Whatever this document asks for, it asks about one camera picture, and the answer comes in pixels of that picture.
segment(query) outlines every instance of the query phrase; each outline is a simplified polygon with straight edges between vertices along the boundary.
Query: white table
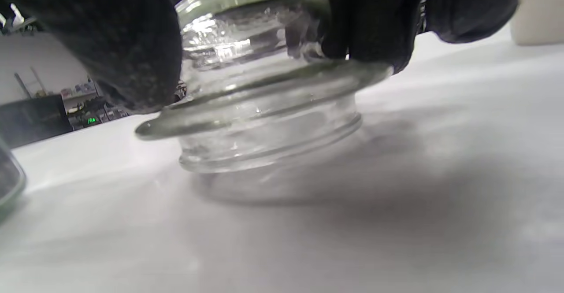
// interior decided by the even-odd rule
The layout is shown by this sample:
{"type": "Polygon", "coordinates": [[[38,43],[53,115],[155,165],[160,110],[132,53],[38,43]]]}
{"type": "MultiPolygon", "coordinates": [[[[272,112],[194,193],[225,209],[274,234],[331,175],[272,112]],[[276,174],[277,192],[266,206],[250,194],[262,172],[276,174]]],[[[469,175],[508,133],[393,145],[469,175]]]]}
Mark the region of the white table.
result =
{"type": "Polygon", "coordinates": [[[560,293],[562,63],[506,30],[419,36],[405,72],[358,95],[372,140],[292,182],[337,195],[316,205],[203,200],[175,140],[133,137],[147,117],[20,148],[0,292],[560,293]]]}

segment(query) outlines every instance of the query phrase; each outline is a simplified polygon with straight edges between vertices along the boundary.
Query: clear glass jar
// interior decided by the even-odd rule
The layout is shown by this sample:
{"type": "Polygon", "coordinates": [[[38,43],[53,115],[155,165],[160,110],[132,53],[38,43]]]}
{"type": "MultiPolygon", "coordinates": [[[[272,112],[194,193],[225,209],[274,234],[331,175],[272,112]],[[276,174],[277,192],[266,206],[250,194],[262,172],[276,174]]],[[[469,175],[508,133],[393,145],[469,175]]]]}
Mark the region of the clear glass jar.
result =
{"type": "Polygon", "coordinates": [[[16,198],[26,186],[26,175],[0,138],[0,219],[14,207],[16,198]]]}
{"type": "Polygon", "coordinates": [[[294,162],[334,144],[361,125],[355,92],[392,73],[323,56],[328,0],[182,0],[176,9],[188,96],[136,132],[179,137],[189,171],[294,162]]]}

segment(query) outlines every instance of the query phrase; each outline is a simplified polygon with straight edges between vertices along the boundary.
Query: gloved hand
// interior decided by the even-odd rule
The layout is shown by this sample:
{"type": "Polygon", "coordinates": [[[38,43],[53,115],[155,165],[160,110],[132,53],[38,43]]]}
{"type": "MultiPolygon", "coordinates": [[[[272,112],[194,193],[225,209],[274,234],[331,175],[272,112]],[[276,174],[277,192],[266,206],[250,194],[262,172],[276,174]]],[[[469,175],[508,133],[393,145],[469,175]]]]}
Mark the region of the gloved hand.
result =
{"type": "MultiPolygon", "coordinates": [[[[9,0],[34,15],[82,62],[113,104],[146,113],[170,104],[181,66],[173,5],[180,0],[9,0]]],[[[323,40],[332,58],[407,66],[421,0],[330,0],[323,40]]],[[[427,0],[427,30],[446,42],[494,34],[518,0],[427,0]]]]}

